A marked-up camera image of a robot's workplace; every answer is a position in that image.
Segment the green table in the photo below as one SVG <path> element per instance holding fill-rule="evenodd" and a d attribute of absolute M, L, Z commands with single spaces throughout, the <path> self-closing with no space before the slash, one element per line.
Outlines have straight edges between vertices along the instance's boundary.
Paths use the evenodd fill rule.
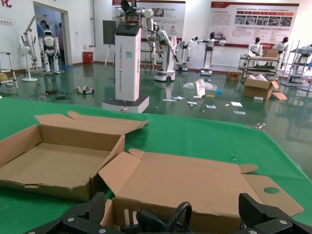
<path fill-rule="evenodd" d="M 127 135 L 126 150 L 137 148 L 238 164 L 256 164 L 256 174 L 271 177 L 305 209 L 294 218 L 312 226 L 312 182 L 266 133 L 241 124 L 125 114 L 87 106 L 2 98 L 0 139 L 36 124 L 34 115 L 66 115 L 70 110 L 86 115 L 148 119 L 150 123 L 146 127 Z M 54 197 L 0 189 L 0 233 L 24 233 L 59 217 L 73 204 L 75 202 Z"/>

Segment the white humanoid robot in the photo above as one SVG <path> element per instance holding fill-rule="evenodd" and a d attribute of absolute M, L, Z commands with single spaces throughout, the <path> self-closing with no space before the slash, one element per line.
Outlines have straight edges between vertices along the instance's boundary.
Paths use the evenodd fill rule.
<path fill-rule="evenodd" d="M 204 58 L 204 67 L 200 70 L 200 74 L 203 76 L 211 76 L 212 74 L 212 59 L 213 59 L 213 51 L 214 51 L 214 45 L 221 45 L 224 46 L 225 41 L 224 40 L 216 40 L 215 39 L 215 33 L 210 33 L 210 38 L 208 40 L 199 40 L 197 42 L 205 43 L 206 49 L 205 49 L 205 58 Z"/>
<path fill-rule="evenodd" d="M 158 81 L 173 81 L 176 79 L 176 37 L 169 38 L 165 30 L 161 30 L 158 24 L 154 23 L 153 33 L 148 37 L 148 41 L 154 41 L 156 43 L 156 49 L 158 57 L 163 58 L 161 69 L 156 71 L 154 76 Z M 162 57 L 160 52 L 160 45 L 164 45 L 164 56 Z"/>
<path fill-rule="evenodd" d="M 53 56 L 54 62 L 54 73 L 60 74 L 59 71 L 59 39 L 52 37 L 53 33 L 50 30 L 44 31 L 44 37 L 39 38 L 39 47 L 40 47 L 40 54 L 43 57 L 45 71 L 50 73 L 50 64 L 49 64 L 49 57 Z"/>
<path fill-rule="evenodd" d="M 191 47 L 194 43 L 194 41 L 198 41 L 198 37 L 195 36 L 192 39 L 189 40 L 189 43 L 185 45 L 185 41 L 180 41 L 178 44 L 178 52 L 176 53 L 176 56 L 179 60 L 179 63 L 176 65 L 176 69 L 179 71 L 187 72 L 188 71 L 188 62 L 190 62 L 191 59 Z M 186 61 L 184 61 L 184 52 L 187 49 L 187 58 Z"/>
<path fill-rule="evenodd" d="M 284 37 L 281 42 L 276 43 L 272 48 L 273 50 L 278 50 L 278 54 L 279 54 L 278 58 L 281 58 L 281 54 L 284 53 L 283 58 L 282 58 L 282 62 L 281 62 L 281 68 L 286 63 L 288 46 L 289 46 L 288 45 L 288 37 Z"/>
<path fill-rule="evenodd" d="M 249 56 L 262 56 L 262 45 L 259 44 L 260 38 L 255 38 L 255 42 L 248 46 Z"/>

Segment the cardboard box lid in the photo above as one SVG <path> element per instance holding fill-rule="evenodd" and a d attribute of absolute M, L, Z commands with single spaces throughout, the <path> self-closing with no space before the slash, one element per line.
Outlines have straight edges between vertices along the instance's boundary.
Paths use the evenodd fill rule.
<path fill-rule="evenodd" d="M 256 87 L 256 88 L 260 88 L 260 89 L 269 89 L 269 87 L 271 85 L 275 89 L 278 88 L 278 84 L 275 80 L 263 81 L 263 80 L 248 79 L 248 78 L 245 80 L 245 86 L 251 86 L 251 87 Z"/>
<path fill-rule="evenodd" d="M 188 201 L 196 213 L 238 217 L 238 196 L 248 193 L 256 201 L 277 206 L 288 215 L 303 211 L 269 177 L 247 175 L 255 165 L 237 165 L 183 156 L 122 152 L 99 171 L 118 197 L 176 208 Z M 264 192 L 276 188 L 277 194 Z"/>
<path fill-rule="evenodd" d="M 272 96 L 276 97 L 280 101 L 287 100 L 287 97 L 282 92 L 273 91 Z"/>
<path fill-rule="evenodd" d="M 42 125 L 78 129 L 94 133 L 123 135 L 144 127 L 147 121 L 80 115 L 68 112 L 69 117 L 61 114 L 35 116 Z"/>

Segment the black cable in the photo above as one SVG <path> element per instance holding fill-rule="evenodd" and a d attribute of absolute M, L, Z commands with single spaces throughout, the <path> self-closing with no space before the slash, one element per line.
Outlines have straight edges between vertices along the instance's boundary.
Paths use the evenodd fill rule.
<path fill-rule="evenodd" d="M 192 215 L 192 206 L 187 201 L 181 203 L 177 207 L 177 209 L 175 210 L 173 216 L 169 220 L 169 223 L 168 223 L 168 226 L 165 229 L 165 232 L 173 233 L 173 231 L 175 229 L 175 225 L 176 225 L 178 219 L 180 218 L 180 216 L 182 215 L 182 213 L 184 211 L 185 211 L 185 217 L 184 217 L 184 221 L 183 221 L 182 232 L 183 233 L 187 232 L 187 230 L 189 228 L 189 225 L 190 225 L 190 221 L 191 221 L 191 215 Z"/>

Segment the display board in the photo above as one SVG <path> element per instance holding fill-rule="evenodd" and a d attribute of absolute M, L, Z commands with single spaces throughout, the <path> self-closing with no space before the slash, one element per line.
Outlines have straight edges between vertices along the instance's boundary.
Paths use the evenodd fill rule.
<path fill-rule="evenodd" d="M 116 22 L 114 20 L 103 20 L 103 44 L 115 45 Z"/>
<path fill-rule="evenodd" d="M 113 0 L 112 15 L 115 20 L 114 10 L 120 8 L 121 0 Z M 185 16 L 185 1 L 163 1 L 163 0 L 137 0 L 137 8 L 152 9 L 154 11 L 154 22 L 156 22 L 161 29 L 165 30 L 169 36 L 176 36 L 182 39 L 183 25 Z M 147 31 L 144 31 L 146 20 L 143 19 L 142 38 L 147 38 Z"/>
<path fill-rule="evenodd" d="M 226 41 L 226 46 L 247 47 L 260 37 L 264 48 L 271 48 L 292 32 L 299 4 L 211 3 L 208 32 Z"/>

